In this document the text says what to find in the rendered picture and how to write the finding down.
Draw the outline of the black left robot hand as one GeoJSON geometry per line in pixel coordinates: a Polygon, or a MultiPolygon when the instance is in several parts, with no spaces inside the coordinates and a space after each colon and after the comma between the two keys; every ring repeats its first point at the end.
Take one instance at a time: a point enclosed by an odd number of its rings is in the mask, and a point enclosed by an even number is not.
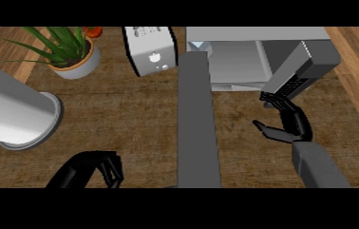
{"type": "Polygon", "coordinates": [[[47,188],[84,188],[99,170],[108,188],[118,188],[124,180],[121,157],[115,151],[84,151],[62,165],[47,188]]]}

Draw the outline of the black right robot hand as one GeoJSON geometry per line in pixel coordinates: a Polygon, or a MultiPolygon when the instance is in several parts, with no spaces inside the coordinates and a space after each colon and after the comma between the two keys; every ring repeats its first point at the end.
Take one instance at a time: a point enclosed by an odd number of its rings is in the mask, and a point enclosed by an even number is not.
{"type": "Polygon", "coordinates": [[[292,101],[273,93],[261,92],[261,101],[267,101],[279,110],[282,129],[264,125],[254,120],[252,124],[269,140],[283,143],[310,142],[313,140],[313,130],[303,109],[292,101]]]}

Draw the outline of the grey microwave door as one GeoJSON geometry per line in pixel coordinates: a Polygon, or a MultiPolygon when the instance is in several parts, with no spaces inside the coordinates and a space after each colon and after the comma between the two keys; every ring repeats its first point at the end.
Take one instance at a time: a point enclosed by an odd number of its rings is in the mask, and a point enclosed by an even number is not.
{"type": "Polygon", "coordinates": [[[208,62],[204,52],[179,57],[179,188],[220,188],[208,62]]]}

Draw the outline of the grey microwave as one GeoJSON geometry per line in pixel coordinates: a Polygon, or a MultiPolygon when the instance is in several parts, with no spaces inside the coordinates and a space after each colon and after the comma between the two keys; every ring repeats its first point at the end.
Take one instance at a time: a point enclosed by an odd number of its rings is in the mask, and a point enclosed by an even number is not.
{"type": "Polygon", "coordinates": [[[189,27],[186,49],[207,53],[214,91],[263,91],[289,99],[341,63],[322,27],[189,27]]]}

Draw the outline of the large grey cylinder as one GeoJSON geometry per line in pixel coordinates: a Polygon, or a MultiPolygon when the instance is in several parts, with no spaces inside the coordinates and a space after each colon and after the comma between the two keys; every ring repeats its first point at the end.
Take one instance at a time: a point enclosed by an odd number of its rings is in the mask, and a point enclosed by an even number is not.
{"type": "Polygon", "coordinates": [[[22,151],[38,146],[56,131],[63,103],[50,92],[37,92],[0,70],[0,146],[22,151]]]}

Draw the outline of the white toaster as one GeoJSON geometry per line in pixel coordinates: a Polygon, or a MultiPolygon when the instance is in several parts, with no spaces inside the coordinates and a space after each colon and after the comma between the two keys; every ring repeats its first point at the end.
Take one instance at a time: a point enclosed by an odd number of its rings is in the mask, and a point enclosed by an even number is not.
{"type": "Polygon", "coordinates": [[[170,27],[122,27],[125,56],[139,77],[177,66],[177,39],[170,27]]]}

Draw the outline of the green potted plant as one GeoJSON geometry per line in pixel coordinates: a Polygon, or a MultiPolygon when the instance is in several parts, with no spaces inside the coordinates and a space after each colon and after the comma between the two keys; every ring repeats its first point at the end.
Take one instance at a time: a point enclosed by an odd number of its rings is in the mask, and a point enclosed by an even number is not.
{"type": "Polygon", "coordinates": [[[34,51],[43,57],[43,61],[32,60],[29,62],[46,64],[63,79],[81,79],[96,70],[100,62],[94,38],[87,36],[84,28],[46,27],[53,38],[53,40],[49,40],[34,27],[23,27],[29,34],[41,41],[47,50],[41,50],[10,39],[6,39],[6,42],[34,51]]]}

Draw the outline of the red fruit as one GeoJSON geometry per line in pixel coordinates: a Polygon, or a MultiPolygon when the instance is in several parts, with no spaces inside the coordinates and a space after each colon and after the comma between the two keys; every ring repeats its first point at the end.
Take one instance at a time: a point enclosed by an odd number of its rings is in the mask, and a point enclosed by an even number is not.
{"type": "Polygon", "coordinates": [[[102,34],[102,27],[86,27],[84,31],[90,38],[97,38],[102,34]]]}

